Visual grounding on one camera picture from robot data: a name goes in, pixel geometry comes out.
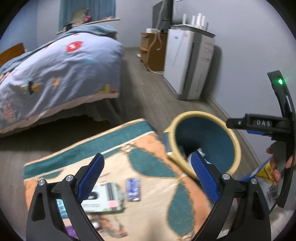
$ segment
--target black wire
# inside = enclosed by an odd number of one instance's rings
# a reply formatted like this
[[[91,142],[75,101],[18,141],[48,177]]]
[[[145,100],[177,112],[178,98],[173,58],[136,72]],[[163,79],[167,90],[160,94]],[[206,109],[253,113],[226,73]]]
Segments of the black wire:
[[[291,163],[291,169],[294,168],[295,153],[296,153],[296,148],[294,147],[293,156],[292,156],[292,163]],[[291,181],[292,181],[292,177],[293,177],[293,170],[291,170],[291,174],[290,174],[290,180]],[[277,198],[276,202],[274,203],[274,205],[271,207],[271,209],[269,211],[269,214],[275,208],[275,206],[277,205],[279,199],[282,197],[283,193],[287,191],[287,188],[288,188],[288,186],[285,186],[284,189],[281,190],[281,193],[280,193],[279,197]]]

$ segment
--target yellow rim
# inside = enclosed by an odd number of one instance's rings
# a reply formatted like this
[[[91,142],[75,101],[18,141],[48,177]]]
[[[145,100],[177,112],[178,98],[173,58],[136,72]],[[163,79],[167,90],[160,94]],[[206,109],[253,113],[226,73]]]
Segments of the yellow rim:
[[[172,152],[168,153],[168,157],[172,159],[187,175],[189,175],[192,178],[197,179],[197,176],[195,172],[192,170],[192,168],[187,164],[187,162],[182,157],[179,148],[176,143],[175,139],[175,133],[176,133],[176,127],[177,125],[184,119],[190,118],[190,117],[203,117],[207,118],[209,120],[212,120],[216,122],[219,126],[221,126],[226,133],[229,135],[233,146],[234,146],[234,161],[230,169],[227,171],[228,174],[232,175],[237,170],[240,164],[241,160],[241,148],[239,141],[237,137],[235,136],[234,132],[226,127],[225,122],[220,120],[218,117],[215,117],[209,113],[202,112],[202,111],[188,111],[184,112],[180,115],[178,115],[171,123],[171,125],[164,131],[164,133],[168,132],[168,138],[170,147],[172,149]]]

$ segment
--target red circle print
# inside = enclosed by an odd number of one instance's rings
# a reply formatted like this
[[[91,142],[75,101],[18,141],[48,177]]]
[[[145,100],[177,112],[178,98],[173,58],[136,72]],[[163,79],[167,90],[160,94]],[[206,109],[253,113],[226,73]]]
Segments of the red circle print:
[[[73,43],[70,43],[67,48],[66,48],[66,51],[67,52],[73,52],[77,49],[79,49],[82,45],[82,42],[81,41],[75,41]]]

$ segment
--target small blue package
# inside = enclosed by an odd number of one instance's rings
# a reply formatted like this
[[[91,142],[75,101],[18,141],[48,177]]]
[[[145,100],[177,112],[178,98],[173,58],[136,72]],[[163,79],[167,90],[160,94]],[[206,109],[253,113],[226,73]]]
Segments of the small blue package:
[[[127,178],[126,192],[128,201],[140,201],[140,180],[138,178]]]

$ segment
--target trash can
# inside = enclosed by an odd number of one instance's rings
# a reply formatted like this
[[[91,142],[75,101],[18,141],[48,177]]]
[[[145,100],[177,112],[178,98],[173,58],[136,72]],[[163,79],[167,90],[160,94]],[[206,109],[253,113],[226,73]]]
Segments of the trash can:
[[[178,115],[163,132],[163,142],[168,157],[195,179],[197,176],[183,154],[188,156],[198,148],[220,173],[232,175],[240,164],[241,148],[234,132],[221,119],[206,112],[188,111]]]

